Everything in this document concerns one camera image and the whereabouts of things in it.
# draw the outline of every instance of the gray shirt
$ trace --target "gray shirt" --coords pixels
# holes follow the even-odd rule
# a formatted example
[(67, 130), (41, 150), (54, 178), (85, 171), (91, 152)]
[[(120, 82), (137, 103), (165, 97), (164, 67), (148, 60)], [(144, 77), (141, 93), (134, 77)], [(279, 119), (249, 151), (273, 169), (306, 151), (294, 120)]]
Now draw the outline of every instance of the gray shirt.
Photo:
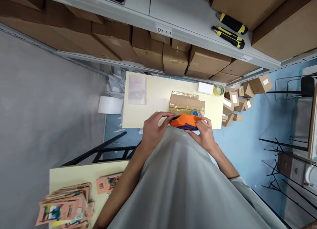
[(169, 127), (108, 228), (286, 227), (241, 177), (228, 180), (184, 130)]

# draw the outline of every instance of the person's left hand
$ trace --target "person's left hand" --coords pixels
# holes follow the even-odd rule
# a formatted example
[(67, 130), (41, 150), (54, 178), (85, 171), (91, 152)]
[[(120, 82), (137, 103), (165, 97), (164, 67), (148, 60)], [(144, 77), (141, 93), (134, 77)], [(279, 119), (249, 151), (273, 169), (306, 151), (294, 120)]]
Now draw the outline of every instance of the person's left hand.
[[(148, 120), (145, 120), (143, 126), (143, 137), (141, 145), (145, 150), (152, 152), (163, 139), (167, 125), (175, 116), (170, 112), (155, 112)], [(159, 127), (158, 123), (162, 117), (167, 117)]]

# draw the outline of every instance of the yellow tape roll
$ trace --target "yellow tape roll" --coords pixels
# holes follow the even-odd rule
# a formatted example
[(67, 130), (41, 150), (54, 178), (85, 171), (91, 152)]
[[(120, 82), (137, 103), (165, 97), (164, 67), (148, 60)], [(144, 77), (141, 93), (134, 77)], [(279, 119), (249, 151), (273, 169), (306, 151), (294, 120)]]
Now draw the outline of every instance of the yellow tape roll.
[(225, 88), (222, 85), (215, 86), (213, 92), (215, 96), (223, 96), (225, 94)]

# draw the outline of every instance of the person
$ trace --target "person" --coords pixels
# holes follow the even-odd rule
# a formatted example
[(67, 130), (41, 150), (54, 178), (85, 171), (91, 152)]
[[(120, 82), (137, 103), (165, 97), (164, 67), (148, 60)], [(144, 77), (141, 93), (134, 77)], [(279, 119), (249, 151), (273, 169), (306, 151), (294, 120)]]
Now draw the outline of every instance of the person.
[(167, 128), (173, 117), (156, 112), (144, 122), (142, 141), (93, 229), (286, 228), (221, 151), (208, 118), (196, 122), (197, 135)]

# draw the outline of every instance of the paper towel roll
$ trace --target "paper towel roll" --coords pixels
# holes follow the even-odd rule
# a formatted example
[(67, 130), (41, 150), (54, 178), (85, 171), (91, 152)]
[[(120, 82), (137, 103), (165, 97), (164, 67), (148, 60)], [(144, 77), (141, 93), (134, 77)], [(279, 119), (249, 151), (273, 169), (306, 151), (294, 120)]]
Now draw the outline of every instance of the paper towel roll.
[(98, 113), (101, 114), (121, 114), (123, 99), (110, 96), (101, 96)]

